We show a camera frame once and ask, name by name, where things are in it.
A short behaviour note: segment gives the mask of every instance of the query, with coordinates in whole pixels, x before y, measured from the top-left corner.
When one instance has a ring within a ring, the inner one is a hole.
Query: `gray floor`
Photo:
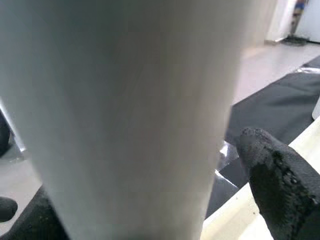
[[[246,50],[239,69],[233,104],[319,55],[320,44],[313,43],[306,46],[266,45]]]

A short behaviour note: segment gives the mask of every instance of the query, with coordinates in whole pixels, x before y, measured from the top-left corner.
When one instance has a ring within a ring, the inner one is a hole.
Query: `white cylindrical object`
[[[198,239],[247,1],[1,2],[1,100],[70,237]]]

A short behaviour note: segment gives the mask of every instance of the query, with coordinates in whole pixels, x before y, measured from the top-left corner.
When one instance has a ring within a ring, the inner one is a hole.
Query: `white surface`
[[[296,2],[297,0],[277,1],[266,40],[277,42],[288,36]]]
[[[320,173],[320,118],[290,145]],[[272,240],[247,183],[203,223],[201,240]]]
[[[295,35],[309,38],[313,42],[320,42],[320,0],[309,0]]]

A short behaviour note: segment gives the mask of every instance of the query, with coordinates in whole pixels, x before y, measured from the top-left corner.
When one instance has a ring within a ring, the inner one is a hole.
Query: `gloved hand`
[[[320,239],[320,175],[269,133],[246,128],[238,154],[260,214],[275,240]]]
[[[7,222],[14,217],[18,209],[16,201],[7,198],[0,197],[0,223]]]

